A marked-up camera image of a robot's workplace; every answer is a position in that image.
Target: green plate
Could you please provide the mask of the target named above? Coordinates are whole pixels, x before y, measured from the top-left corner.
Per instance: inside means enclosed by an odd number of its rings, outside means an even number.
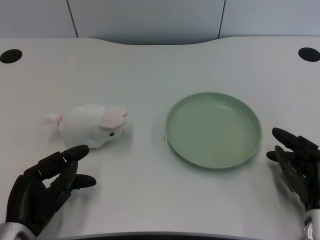
[[[245,162],[262,139],[256,114],[242,101],[217,92],[198,93],[179,101],[167,117],[165,131],[181,157],[210,169]]]

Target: white table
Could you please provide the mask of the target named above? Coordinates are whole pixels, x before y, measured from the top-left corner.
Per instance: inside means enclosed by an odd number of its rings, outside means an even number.
[[[0,216],[18,175],[65,149],[39,116],[98,103],[128,110],[124,136],[92,150],[78,172],[97,185],[75,190],[40,239],[175,232],[236,239],[296,240],[304,208],[266,158],[273,127],[320,143],[320,37],[232,37],[194,45],[122,45],[89,38],[0,39]],[[165,119],[197,92],[239,98],[263,129],[258,154],[240,167],[206,170],[177,157]]]

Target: white plush bunny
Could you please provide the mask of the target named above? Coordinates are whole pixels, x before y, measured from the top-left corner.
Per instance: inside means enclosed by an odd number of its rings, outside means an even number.
[[[75,107],[64,114],[46,114],[40,122],[57,124],[59,136],[68,148],[82,144],[98,148],[124,134],[126,116],[123,108],[92,104]]]

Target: pink ear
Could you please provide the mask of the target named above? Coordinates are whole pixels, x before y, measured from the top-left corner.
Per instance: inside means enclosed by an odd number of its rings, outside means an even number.
[[[99,120],[99,125],[106,129],[119,128],[126,123],[127,111],[120,107],[106,109]]]

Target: bunny tail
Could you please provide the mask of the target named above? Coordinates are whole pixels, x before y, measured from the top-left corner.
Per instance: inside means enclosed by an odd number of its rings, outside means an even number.
[[[40,123],[43,125],[59,124],[62,115],[57,113],[48,113],[40,117]]]

